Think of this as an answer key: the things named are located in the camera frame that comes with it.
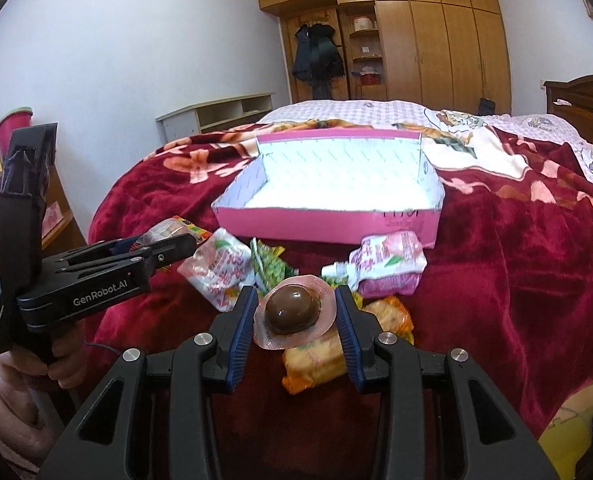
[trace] wooden wardrobe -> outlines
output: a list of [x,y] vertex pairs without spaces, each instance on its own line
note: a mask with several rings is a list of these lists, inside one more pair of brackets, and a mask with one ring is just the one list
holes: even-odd
[[[290,74],[297,24],[324,18],[339,31],[335,42],[344,53],[347,34],[338,28],[338,14],[366,4],[375,10],[387,99],[475,113],[484,97],[496,103],[497,114],[511,112],[510,64],[497,0],[259,0],[262,10],[281,17]],[[335,99],[355,94],[348,93],[348,77],[333,82]],[[294,102],[311,98],[307,85],[292,77],[291,88]]]

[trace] yellow snack package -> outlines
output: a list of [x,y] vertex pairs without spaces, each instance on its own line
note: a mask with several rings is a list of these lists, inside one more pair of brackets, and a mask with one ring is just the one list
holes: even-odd
[[[414,344],[413,320],[408,309],[394,296],[374,301],[363,310],[371,312],[384,332],[393,332]],[[281,384],[291,395],[301,393],[347,373],[336,324],[320,338],[283,352],[286,376]]]

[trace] wooden bed frame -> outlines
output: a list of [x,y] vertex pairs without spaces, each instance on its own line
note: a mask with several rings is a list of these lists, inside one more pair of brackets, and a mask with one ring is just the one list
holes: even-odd
[[[545,82],[547,112],[568,121],[593,144],[593,75],[569,83]],[[562,100],[569,104],[557,104]]]

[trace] candy wrapper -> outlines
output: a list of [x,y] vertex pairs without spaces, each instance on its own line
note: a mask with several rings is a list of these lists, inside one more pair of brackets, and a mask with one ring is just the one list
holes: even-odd
[[[265,309],[272,294],[284,285],[302,285],[317,293],[321,299],[321,310],[317,321],[309,328],[288,335],[272,333],[265,318]],[[321,278],[312,275],[287,278],[269,291],[259,302],[254,313],[254,342],[266,350],[283,350],[301,346],[325,334],[336,319],[336,300],[333,288]]]
[[286,278],[297,276],[299,271],[289,267],[279,256],[283,254],[283,247],[269,247],[262,241],[253,238],[250,242],[252,250],[252,264],[254,266],[254,281],[263,297]]
[[243,285],[254,284],[252,251],[223,228],[217,229],[177,271],[219,312],[232,310]]
[[[375,301],[363,310],[377,316],[384,331],[414,343],[412,317],[397,298]],[[281,383],[292,395],[345,374],[347,368],[336,326],[311,343],[283,352],[283,364],[287,375]]]
[[[342,278],[334,278],[330,276],[321,276],[321,279],[330,285],[332,288],[337,288],[340,285],[348,285],[348,277],[344,276]],[[357,304],[357,307],[363,308],[363,296],[360,295],[358,292],[352,292],[352,298],[354,298],[354,303]]]
[[196,244],[199,245],[206,241],[212,236],[212,233],[197,227],[192,222],[188,222],[186,219],[180,216],[173,216],[172,218],[166,218],[159,222],[157,225],[148,229],[147,233],[139,237],[137,241],[131,247],[131,250],[138,249],[139,247],[150,245],[166,238],[172,238],[174,236],[180,236],[190,233],[196,238]]
[[412,294],[427,265],[423,247],[412,231],[368,236],[350,253],[349,262],[336,262],[321,275],[346,278],[352,291],[365,298]]

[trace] human hand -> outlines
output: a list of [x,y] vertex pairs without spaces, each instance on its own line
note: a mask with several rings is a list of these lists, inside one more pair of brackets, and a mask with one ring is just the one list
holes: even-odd
[[16,415],[28,424],[36,418],[23,375],[47,376],[68,390],[81,384],[87,371],[87,354],[83,345],[83,327],[72,326],[52,342],[57,361],[45,364],[35,354],[20,346],[0,354],[0,397]]

